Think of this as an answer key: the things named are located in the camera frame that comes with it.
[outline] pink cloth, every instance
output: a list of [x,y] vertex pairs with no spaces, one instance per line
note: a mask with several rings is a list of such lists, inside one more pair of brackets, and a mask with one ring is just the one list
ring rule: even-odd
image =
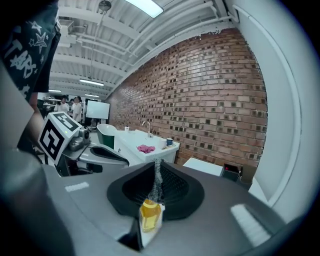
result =
[[146,145],[137,146],[136,148],[145,154],[148,154],[148,153],[156,150],[156,148],[154,146],[146,146]]

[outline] yellow bottle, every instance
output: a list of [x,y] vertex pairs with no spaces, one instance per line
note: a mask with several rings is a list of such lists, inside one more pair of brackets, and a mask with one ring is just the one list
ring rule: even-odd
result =
[[160,213],[161,207],[158,203],[148,199],[144,200],[140,207],[142,232],[150,232],[156,227]]

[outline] monitor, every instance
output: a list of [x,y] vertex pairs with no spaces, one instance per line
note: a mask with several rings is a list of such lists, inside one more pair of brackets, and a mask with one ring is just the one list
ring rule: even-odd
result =
[[109,103],[88,100],[85,117],[96,119],[108,119],[109,108]]

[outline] fluorescent light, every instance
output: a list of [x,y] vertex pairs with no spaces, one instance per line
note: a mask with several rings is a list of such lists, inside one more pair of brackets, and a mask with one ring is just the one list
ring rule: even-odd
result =
[[97,86],[104,86],[104,84],[101,82],[94,82],[94,81],[90,81],[90,80],[80,79],[80,82],[93,84],[93,85],[97,85]]
[[141,11],[144,11],[151,18],[157,17],[164,9],[157,5],[152,0],[126,0],[128,3],[138,7]]
[[100,97],[97,96],[97,95],[91,95],[91,94],[85,94],[85,96],[100,98]]

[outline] brick wall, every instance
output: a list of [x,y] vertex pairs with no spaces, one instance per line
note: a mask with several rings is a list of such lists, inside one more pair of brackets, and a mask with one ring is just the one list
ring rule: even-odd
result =
[[263,152],[267,100],[258,63],[237,29],[204,34],[163,51],[107,99],[110,124],[181,143],[190,157],[217,165],[257,166]]

